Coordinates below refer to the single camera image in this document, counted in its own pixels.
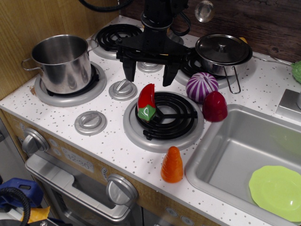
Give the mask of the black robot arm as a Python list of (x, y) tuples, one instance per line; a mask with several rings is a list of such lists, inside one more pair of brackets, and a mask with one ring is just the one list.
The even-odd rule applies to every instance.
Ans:
[(190, 49), (171, 40), (167, 30), (174, 17), (188, 7), (186, 0), (146, 0), (141, 22), (144, 31), (116, 41), (116, 58), (123, 63), (126, 79), (133, 82), (137, 62), (164, 65), (163, 86), (169, 86), (186, 61)]

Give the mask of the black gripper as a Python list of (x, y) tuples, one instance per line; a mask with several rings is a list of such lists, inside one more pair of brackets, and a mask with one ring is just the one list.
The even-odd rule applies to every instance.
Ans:
[(189, 48), (172, 41), (166, 34), (144, 31), (139, 35), (116, 41), (116, 58), (123, 63), (126, 79), (135, 79), (136, 62), (165, 65), (163, 87), (172, 84), (181, 64), (189, 54)]

